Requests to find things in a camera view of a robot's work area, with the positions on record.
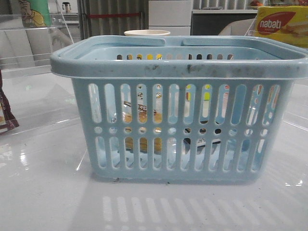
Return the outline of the packaged bread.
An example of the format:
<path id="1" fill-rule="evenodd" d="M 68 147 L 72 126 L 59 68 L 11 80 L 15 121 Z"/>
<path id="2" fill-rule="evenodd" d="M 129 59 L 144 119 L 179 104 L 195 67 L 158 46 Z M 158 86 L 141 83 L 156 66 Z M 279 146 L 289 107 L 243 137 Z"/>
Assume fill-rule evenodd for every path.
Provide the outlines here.
<path id="1" fill-rule="evenodd" d="M 132 114 L 131 114 L 131 102 L 130 101 L 123 101 L 123 112 L 122 112 L 122 119 L 124 123 L 131 123 L 133 120 Z M 115 107 L 109 107 L 108 113 L 111 116 L 111 122 L 116 122 L 117 113 L 115 111 Z M 161 123 L 162 122 L 162 114 L 158 113 L 156 110 L 153 112 L 154 114 L 154 122 L 155 123 Z M 147 106 L 143 104 L 138 104 L 138 121 L 142 124 L 145 124 L 147 119 Z M 160 134 L 162 129 L 160 127 L 154 128 L 154 134 Z M 133 152 L 133 138 L 127 137 L 125 138 L 125 149 L 127 151 Z M 148 153 L 148 140 L 145 137 L 140 138 L 139 142 L 139 151 L 142 153 Z M 162 139 L 161 138 L 155 138 L 154 139 L 154 153 L 155 154 L 161 154 L 162 152 Z"/>

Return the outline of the dark tissue pack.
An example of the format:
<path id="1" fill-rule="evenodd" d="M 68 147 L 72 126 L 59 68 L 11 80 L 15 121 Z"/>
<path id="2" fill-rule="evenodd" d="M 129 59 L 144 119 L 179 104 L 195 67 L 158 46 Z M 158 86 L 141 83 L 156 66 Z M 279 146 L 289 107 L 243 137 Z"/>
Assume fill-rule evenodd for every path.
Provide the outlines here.
<path id="1" fill-rule="evenodd" d="M 185 128 L 184 133 L 185 134 L 189 134 L 191 132 L 191 128 Z M 206 129 L 205 128 L 201 128 L 199 130 L 200 134 L 204 134 L 206 133 Z M 220 128 L 216 128 L 214 133 L 216 135 L 219 135 L 222 133 L 222 130 Z M 214 150 L 216 149 L 216 146 L 218 144 L 221 143 L 221 141 L 219 139 L 214 139 L 214 141 L 212 142 L 214 144 Z M 205 148 L 206 145 L 206 139 L 205 138 L 199 138 L 197 141 L 197 155 L 199 155 L 201 153 L 201 151 Z M 191 139 L 190 138 L 185 138 L 182 142 L 182 147 L 184 148 L 183 154 L 188 154 L 188 152 L 191 149 Z"/>

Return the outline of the light blue plastic basket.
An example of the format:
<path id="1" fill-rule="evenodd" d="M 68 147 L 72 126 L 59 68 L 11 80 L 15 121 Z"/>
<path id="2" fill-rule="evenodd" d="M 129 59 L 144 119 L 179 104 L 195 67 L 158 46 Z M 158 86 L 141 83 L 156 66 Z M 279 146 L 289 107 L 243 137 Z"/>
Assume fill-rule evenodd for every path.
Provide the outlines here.
<path id="1" fill-rule="evenodd" d="M 308 76 L 306 49 L 243 36 L 95 36 L 54 52 L 50 63 L 54 74 L 72 80 L 93 171 L 168 182 L 255 181 L 294 81 Z M 131 123 L 123 122 L 123 101 L 131 102 Z M 147 106 L 145 124 L 137 120 L 138 104 Z M 133 152 L 125 149 L 127 137 Z M 148 153 L 139 151 L 141 137 Z M 154 153 L 155 138 L 162 139 L 161 154 Z M 199 138 L 206 145 L 197 155 Z M 221 141 L 215 150 L 214 139 Z"/>

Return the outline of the white paper cup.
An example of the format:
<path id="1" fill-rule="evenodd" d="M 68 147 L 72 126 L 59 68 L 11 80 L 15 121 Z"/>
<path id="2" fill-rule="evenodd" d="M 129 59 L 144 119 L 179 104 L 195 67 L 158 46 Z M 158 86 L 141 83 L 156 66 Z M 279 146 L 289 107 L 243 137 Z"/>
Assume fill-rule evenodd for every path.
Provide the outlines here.
<path id="1" fill-rule="evenodd" d="M 128 30 L 124 32 L 124 35 L 125 36 L 169 36 L 170 31 L 151 30 L 151 29 Z"/>

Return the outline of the white cabinet in background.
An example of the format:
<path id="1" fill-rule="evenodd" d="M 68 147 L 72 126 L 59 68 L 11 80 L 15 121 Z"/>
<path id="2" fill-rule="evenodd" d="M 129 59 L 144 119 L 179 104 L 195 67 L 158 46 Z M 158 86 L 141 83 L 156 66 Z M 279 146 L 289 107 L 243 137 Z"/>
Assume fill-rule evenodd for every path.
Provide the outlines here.
<path id="1" fill-rule="evenodd" d="M 189 36 L 192 6 L 192 0 L 150 0 L 148 1 L 148 28 L 169 31 L 173 36 Z"/>

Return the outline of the dark maroon snack packet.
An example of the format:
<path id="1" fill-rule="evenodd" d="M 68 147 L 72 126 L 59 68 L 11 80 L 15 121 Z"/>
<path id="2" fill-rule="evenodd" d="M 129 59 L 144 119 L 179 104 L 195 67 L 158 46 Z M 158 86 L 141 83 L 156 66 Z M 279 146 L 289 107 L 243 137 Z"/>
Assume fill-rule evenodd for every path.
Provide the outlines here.
<path id="1" fill-rule="evenodd" d="M 19 123 L 11 112 L 10 103 L 3 91 L 2 73 L 0 73 L 0 133 L 19 127 Z"/>

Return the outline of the clear acrylic shelf left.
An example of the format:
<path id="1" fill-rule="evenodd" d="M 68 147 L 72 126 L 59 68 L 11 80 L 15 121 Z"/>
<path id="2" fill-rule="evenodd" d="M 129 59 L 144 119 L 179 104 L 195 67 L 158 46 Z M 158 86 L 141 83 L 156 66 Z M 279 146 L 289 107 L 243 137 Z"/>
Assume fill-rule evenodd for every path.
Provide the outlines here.
<path id="1" fill-rule="evenodd" d="M 61 13 L 48 27 L 24 27 L 20 15 L 0 16 L 0 71 L 19 77 L 50 72 L 50 55 L 73 43 Z"/>

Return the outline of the yellow nabati wafer box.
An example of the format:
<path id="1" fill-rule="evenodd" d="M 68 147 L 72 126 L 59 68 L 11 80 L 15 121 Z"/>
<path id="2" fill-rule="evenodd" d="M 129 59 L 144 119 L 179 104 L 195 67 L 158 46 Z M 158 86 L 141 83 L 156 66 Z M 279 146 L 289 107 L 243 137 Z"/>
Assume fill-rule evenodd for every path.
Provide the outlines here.
<path id="1" fill-rule="evenodd" d="M 257 11 L 254 36 L 307 48 L 307 6 L 260 7 Z"/>

